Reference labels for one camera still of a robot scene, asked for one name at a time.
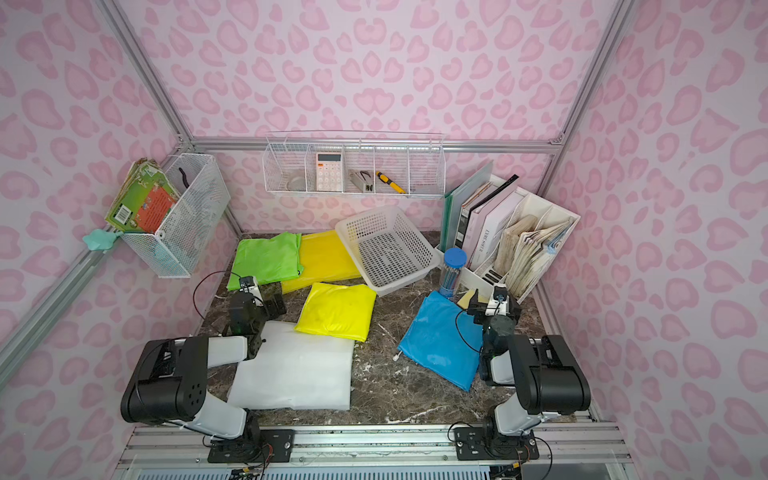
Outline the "white raincoat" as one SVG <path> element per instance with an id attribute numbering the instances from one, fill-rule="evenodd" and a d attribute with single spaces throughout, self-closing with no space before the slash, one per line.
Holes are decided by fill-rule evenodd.
<path id="1" fill-rule="evenodd" d="M 355 342 L 268 321 L 255 358 L 238 365 L 227 402 L 250 410 L 350 409 Z"/>

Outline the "bright yellow raincoat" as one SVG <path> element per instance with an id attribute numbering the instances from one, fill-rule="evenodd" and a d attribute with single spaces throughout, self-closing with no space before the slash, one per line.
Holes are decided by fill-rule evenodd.
<path id="1" fill-rule="evenodd" d="M 376 298 L 377 294 L 367 285 L 315 283 L 294 330 L 365 342 Z"/>

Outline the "white plastic basket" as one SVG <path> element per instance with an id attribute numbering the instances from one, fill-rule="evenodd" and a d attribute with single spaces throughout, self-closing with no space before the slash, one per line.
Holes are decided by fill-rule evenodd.
<path id="1" fill-rule="evenodd" d="M 394 206 L 339 221 L 335 231 L 365 283 L 383 297 L 425 278 L 442 254 Z"/>

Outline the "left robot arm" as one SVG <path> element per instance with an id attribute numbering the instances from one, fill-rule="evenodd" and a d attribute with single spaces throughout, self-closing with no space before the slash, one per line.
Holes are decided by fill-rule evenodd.
<path id="1" fill-rule="evenodd" d="M 175 425 L 203 436 L 211 464 L 286 463 L 294 432 L 263 430 L 254 411 L 208 390 L 208 371 L 253 360 L 266 323 L 286 313 L 282 288 L 240 279 L 229 306 L 229 330 L 220 336 L 152 340 L 144 346 L 120 402 L 129 423 Z"/>

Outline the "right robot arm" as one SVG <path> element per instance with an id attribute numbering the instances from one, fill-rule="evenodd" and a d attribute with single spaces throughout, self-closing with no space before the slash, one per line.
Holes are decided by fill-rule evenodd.
<path id="1" fill-rule="evenodd" d="M 516 331 L 521 307 L 504 285 L 483 301 L 477 291 L 466 312 L 481 327 L 478 373 L 490 386 L 513 394 L 494 407 L 481 445 L 493 458 L 532 453 L 533 429 L 547 421 L 589 409 L 591 390 L 575 356 L 560 335 L 533 338 Z"/>

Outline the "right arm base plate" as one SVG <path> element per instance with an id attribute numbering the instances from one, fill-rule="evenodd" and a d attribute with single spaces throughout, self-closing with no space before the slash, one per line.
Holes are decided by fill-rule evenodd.
<path id="1" fill-rule="evenodd" d="M 485 427 L 461 424 L 451 426 L 447 434 L 459 461 L 504 460 L 527 462 L 540 458 L 533 434 L 504 436 Z"/>

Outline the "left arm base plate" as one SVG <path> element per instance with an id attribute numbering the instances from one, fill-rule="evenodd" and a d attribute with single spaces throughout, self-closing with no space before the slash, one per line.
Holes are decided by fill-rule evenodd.
<path id="1" fill-rule="evenodd" d="M 288 463 L 296 432 L 292 429 L 262 430 L 256 440 L 214 440 L 209 446 L 210 464 Z"/>

